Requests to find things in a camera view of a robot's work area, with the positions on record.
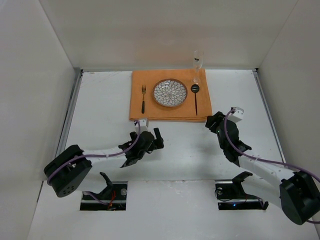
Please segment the black spoon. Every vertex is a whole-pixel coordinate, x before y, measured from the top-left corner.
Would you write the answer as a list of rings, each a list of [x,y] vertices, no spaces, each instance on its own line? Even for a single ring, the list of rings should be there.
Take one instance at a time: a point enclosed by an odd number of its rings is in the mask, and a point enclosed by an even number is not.
[[[200,87],[198,84],[193,84],[191,86],[191,92],[194,93],[194,104],[195,104],[195,114],[198,115],[198,104],[197,104],[197,93],[199,92]]]

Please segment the orange cloth napkin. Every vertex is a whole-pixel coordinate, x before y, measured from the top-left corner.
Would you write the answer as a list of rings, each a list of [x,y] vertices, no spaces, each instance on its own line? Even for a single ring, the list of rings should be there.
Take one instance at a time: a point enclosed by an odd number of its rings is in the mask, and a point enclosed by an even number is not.
[[[213,114],[209,88],[207,84],[206,71],[199,71],[199,92],[197,97],[197,111],[195,111],[195,95],[191,92],[194,84],[195,70],[190,69],[153,69],[136,70],[131,75],[131,98],[129,108],[129,119],[131,121],[147,118],[154,121],[181,121],[181,122],[204,122],[208,116]],[[165,79],[176,79],[187,87],[187,98],[177,107],[164,107],[156,103],[152,97],[155,84]],[[142,85],[146,86],[144,96],[145,111],[142,114]]]

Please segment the floral patterned ceramic plate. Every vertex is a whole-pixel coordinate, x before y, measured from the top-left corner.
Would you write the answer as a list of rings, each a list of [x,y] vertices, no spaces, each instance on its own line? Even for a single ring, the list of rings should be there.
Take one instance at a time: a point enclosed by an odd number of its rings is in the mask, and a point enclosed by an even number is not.
[[[188,96],[187,87],[174,78],[157,82],[152,90],[155,102],[163,107],[174,108],[185,102]]]

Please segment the gold fork dark handle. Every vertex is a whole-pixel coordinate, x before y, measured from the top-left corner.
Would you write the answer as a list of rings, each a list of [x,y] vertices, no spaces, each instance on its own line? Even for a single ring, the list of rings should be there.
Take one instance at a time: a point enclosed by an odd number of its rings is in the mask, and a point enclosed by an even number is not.
[[[145,113],[145,94],[146,94],[146,86],[142,85],[141,86],[141,92],[142,92],[142,105],[141,105],[141,113]]]

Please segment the clear wine glass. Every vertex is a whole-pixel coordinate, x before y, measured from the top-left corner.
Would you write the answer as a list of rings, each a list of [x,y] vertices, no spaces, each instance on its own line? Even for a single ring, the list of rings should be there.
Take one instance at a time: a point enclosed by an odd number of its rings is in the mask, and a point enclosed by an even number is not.
[[[200,81],[199,72],[203,66],[204,52],[202,50],[195,50],[193,53],[193,68],[194,76],[193,83],[198,85]]]

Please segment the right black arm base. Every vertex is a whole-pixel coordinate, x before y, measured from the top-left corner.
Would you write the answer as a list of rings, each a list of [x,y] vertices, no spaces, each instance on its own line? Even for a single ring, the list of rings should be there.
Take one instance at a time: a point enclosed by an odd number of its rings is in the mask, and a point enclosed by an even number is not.
[[[262,198],[245,193],[242,183],[252,173],[244,171],[232,179],[217,180],[214,195],[220,211],[262,210],[265,211],[269,202]]]

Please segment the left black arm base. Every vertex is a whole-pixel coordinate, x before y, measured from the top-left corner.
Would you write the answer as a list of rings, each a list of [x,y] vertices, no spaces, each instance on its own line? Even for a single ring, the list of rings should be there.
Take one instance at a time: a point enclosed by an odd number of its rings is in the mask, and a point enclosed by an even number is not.
[[[127,207],[127,181],[111,181],[104,173],[88,179],[85,184],[92,183],[93,190],[82,192],[80,211],[125,211]]]

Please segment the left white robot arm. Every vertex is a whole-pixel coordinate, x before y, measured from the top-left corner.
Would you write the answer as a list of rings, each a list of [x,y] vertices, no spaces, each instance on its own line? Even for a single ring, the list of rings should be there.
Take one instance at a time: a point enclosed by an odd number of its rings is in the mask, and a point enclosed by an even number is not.
[[[110,149],[83,150],[77,144],[70,145],[44,168],[47,184],[59,198],[76,190],[106,196],[111,192],[107,170],[132,166],[145,154],[164,148],[160,130],[153,130],[136,128],[129,134],[130,141]]]

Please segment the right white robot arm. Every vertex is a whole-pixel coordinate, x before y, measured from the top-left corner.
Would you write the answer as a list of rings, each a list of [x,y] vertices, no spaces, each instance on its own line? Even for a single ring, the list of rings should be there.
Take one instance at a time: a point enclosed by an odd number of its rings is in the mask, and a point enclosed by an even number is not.
[[[245,170],[233,178],[233,184],[242,194],[249,193],[276,205],[293,223],[311,223],[320,211],[316,185],[320,178],[296,165],[247,154],[252,148],[240,140],[236,125],[243,116],[241,108],[233,107],[227,114],[218,111],[208,116],[205,123],[217,135],[225,158]]]

